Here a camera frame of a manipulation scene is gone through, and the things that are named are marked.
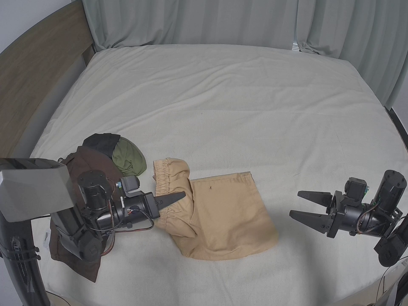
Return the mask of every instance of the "clothing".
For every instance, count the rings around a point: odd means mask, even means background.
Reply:
[[[114,164],[125,176],[140,176],[146,169],[146,159],[135,144],[121,137],[112,154]]]
[[[81,173],[89,170],[102,170],[106,174],[108,182],[112,187],[113,199],[120,200],[120,192],[117,189],[115,190],[115,182],[118,182],[123,175],[112,160],[103,153],[86,146],[79,146],[76,152],[69,154],[65,160],[61,161],[61,163],[65,164],[68,168],[69,176],[74,184],[75,197],[79,209],[85,207],[85,202],[79,191],[77,178]],[[58,236],[58,230],[55,227],[53,220],[51,220],[50,229],[51,237],[49,248],[51,258],[56,261],[64,262],[79,275],[95,282],[98,275],[100,260],[95,263],[80,260],[62,246]]]
[[[182,255],[205,260],[242,258],[278,242],[250,172],[189,180],[185,161],[153,163],[156,196],[186,192],[160,211],[156,226],[167,231]]]
[[[147,169],[146,159],[141,151],[120,135],[93,134],[86,138],[82,145],[109,156],[124,176],[140,176]]]
[[[120,139],[120,135],[104,133],[104,134],[93,134],[85,138],[82,146],[90,147],[91,149],[97,150],[104,153],[110,159],[112,159],[113,150],[116,147],[117,142]]]

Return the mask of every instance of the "bed frame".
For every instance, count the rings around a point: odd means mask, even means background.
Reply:
[[[81,0],[44,18],[0,54],[0,157],[30,156],[93,55]]]

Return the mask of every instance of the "beige pants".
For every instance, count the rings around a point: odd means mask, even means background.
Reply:
[[[236,259],[263,252],[278,242],[250,172],[189,180],[179,159],[153,163],[156,195],[186,192],[160,211],[156,225],[167,231],[182,255],[206,260]]]

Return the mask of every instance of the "headboard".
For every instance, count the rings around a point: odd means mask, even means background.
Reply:
[[[94,55],[92,44],[82,1],[76,0],[0,54],[0,157],[16,156],[16,146],[42,102],[81,55],[88,64]]]

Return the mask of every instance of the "bed sheet wrinkle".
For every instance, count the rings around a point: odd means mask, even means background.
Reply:
[[[324,212],[298,198],[299,190],[334,192],[359,177],[375,187],[369,202],[385,170],[408,176],[399,134],[346,61],[212,44],[106,49],[69,91],[32,156],[66,156],[95,132],[123,135],[140,148],[148,163],[143,191],[154,191],[151,161],[170,156],[188,162],[191,178],[251,171],[280,241],[257,255],[208,263],[182,257],[160,230],[118,236],[96,284],[41,248],[49,291],[87,306],[130,304],[135,295],[146,305],[324,306],[384,272],[376,239],[347,232],[328,239],[288,217],[291,209]],[[408,199],[399,208],[407,212]],[[33,224],[40,247],[46,230]]]

